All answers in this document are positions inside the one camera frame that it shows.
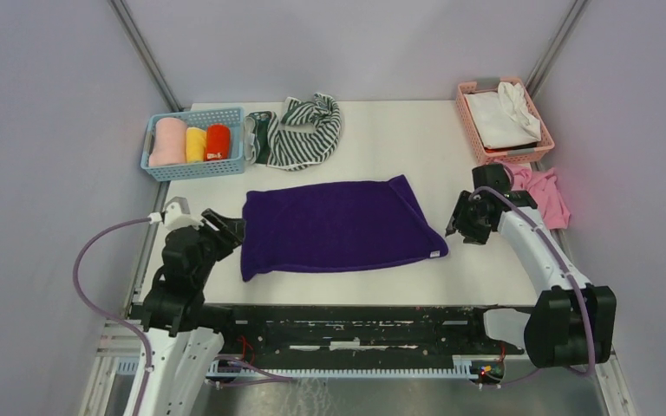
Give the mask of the purple towel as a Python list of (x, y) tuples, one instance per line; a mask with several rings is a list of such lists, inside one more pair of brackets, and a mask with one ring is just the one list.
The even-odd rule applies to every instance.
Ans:
[(379, 270), (449, 253), (403, 175), (249, 191), (242, 218), (246, 282), (272, 271)]

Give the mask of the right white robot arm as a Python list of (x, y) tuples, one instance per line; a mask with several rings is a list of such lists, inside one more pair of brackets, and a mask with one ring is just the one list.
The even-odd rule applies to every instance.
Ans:
[(504, 341), (527, 353), (537, 368), (565, 367), (589, 375), (611, 355), (617, 298), (574, 266), (547, 229), (527, 191), (512, 188), (510, 172), (495, 163), (472, 170), (447, 234), (484, 245), (497, 233), (512, 248), (537, 295), (528, 312), (489, 309), (467, 328), (467, 345), (487, 354)]

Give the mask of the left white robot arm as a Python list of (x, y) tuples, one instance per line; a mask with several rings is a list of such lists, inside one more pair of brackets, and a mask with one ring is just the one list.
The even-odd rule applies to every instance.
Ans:
[(232, 350), (237, 328), (224, 320), (203, 325), (204, 289), (213, 266), (244, 241), (245, 221), (212, 209), (200, 217), (183, 203), (149, 215), (166, 231), (162, 265), (145, 297), (137, 334), (139, 372), (126, 415), (187, 415), (218, 353)]

